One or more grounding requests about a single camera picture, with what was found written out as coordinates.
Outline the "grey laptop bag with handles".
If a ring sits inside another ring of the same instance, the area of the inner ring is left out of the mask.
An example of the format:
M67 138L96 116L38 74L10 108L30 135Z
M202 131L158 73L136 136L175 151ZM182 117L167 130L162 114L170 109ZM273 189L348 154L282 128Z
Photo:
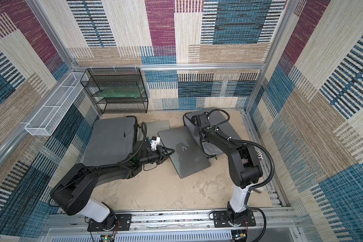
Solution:
M216 109L216 107L211 107L211 108L206 108L204 110L185 113L183 115L184 126L186 126L189 129L191 135L193 136L195 141L198 143L200 148L204 151L207 158L214 158L214 157L216 157L218 155L223 154L223 152L218 147L216 147L215 145L213 145L211 143L208 143L208 142L203 142L202 145L201 145L200 144L200 138L198 136L194 135L195 126L191 122L191 120L192 120L193 116L197 116L197 115L200 115L200 114L203 114L203 113L209 113L214 109ZM226 119L227 119L226 114L224 114L223 112L220 112L220 111L214 111L209 116L209 123L211 125L216 126L218 123L224 122ZM234 127L230 124L230 121L220 125L219 129L222 132L224 132L224 136L226 136L226 137L232 137L234 139L240 139L241 137L239 136L239 133L237 133L237 131L234 129Z

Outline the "dark grey Apple laptop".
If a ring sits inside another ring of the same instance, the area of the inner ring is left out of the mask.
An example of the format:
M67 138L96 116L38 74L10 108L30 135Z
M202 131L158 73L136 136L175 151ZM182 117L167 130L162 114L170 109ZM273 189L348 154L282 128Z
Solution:
M170 159L180 178L186 178L211 166L187 127L159 131L158 135L166 148L175 150Z

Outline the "grey zippered laptop sleeve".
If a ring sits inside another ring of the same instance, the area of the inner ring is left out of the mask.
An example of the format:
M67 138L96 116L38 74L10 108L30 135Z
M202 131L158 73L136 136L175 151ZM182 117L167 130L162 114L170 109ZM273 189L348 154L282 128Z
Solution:
M137 135L136 124L134 116L97 120L82 163L85 166L102 166L127 158Z

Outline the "silver Apple laptop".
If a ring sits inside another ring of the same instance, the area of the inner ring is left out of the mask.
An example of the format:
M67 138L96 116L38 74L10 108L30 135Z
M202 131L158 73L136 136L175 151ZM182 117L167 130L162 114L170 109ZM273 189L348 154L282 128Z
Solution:
M157 137L159 131L168 130L170 128L168 120L146 122L146 126L147 126L146 137L148 139L151 139L152 137Z

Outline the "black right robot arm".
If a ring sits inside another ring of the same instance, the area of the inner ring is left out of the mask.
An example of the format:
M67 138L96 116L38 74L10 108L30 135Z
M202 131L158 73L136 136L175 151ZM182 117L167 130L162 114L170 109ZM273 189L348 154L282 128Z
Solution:
M247 140L237 140L227 135L221 126L230 120L228 112L215 108L209 112L194 115L189 121L194 125L194 136L199 140L210 143L227 155L228 169L231 180L235 186L233 195L227 205L226 216L230 226L241 226L246 218L253 216L248 200L254 189L270 183L274 177L275 165L270 153L260 144ZM261 183L263 176L260 158L256 151L263 151L270 162L268 177Z

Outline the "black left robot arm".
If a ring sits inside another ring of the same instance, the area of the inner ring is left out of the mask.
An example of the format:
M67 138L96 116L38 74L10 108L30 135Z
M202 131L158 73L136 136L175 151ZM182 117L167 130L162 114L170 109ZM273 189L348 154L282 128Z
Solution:
M149 139L145 122L140 127L144 137L134 143L125 159L96 166L75 164L53 188L50 198L67 215L85 216L110 230L117 221L115 212L105 203L93 199L93 190L110 181L134 178L146 164L160 165L175 152L174 149L159 145L160 138Z

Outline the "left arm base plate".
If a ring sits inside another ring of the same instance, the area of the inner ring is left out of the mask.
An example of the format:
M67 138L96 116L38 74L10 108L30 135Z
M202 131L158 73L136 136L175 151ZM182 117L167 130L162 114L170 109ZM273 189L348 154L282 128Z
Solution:
M110 214L103 222L90 219L88 232L120 232L128 231L131 226L132 214Z

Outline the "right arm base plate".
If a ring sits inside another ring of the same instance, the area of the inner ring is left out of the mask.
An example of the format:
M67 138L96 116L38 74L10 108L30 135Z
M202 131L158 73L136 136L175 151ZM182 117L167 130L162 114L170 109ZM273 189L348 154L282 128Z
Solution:
M241 213L233 213L231 209L226 211L214 210L209 213L209 219L214 222L216 228L256 226L255 217L251 209Z

